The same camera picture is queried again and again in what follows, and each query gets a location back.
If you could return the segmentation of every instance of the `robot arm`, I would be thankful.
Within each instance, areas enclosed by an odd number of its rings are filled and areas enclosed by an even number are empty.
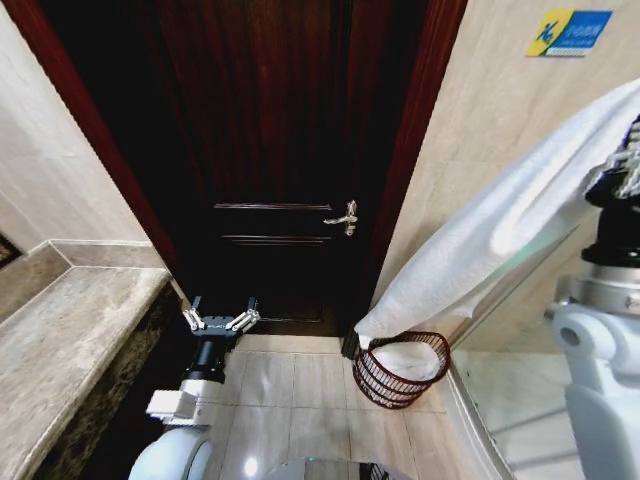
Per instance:
[[[255,298],[237,317],[208,316],[197,311],[200,297],[182,313],[191,333],[201,339],[198,351],[178,390],[156,390],[147,414],[168,427],[149,445],[134,464],[130,480],[200,480],[215,457],[215,445],[209,440],[210,419],[215,400],[225,381],[225,357],[238,339],[252,328],[260,314]]]
[[[565,397],[589,480],[640,478],[640,117],[586,199],[601,207],[583,272],[551,309],[572,384]]]

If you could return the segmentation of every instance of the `blue and yellow sign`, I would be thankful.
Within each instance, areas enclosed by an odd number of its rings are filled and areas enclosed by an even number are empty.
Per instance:
[[[545,13],[527,50],[529,57],[582,57],[593,48],[611,10],[556,8]]]

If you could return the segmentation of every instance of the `glass shower door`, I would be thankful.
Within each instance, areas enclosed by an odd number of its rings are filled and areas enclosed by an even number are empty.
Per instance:
[[[487,309],[453,358],[496,449],[517,480],[583,479],[564,399],[569,368],[544,311],[558,279],[580,269],[593,219]]]

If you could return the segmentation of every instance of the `door frame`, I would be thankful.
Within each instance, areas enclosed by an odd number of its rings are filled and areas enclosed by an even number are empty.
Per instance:
[[[352,357],[356,351],[352,326],[366,314],[373,298],[466,4],[467,0],[431,0],[427,7],[381,206],[374,221],[371,243],[364,253],[362,281],[354,286],[350,296],[347,331],[351,334],[345,337],[343,344],[345,356]],[[142,192],[37,0],[5,0],[4,5],[167,267],[179,284],[188,286],[189,278],[175,245]]]

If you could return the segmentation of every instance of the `marble countertop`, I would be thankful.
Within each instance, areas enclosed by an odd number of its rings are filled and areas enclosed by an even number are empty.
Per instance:
[[[72,268],[0,324],[0,478],[33,474],[168,279]]]

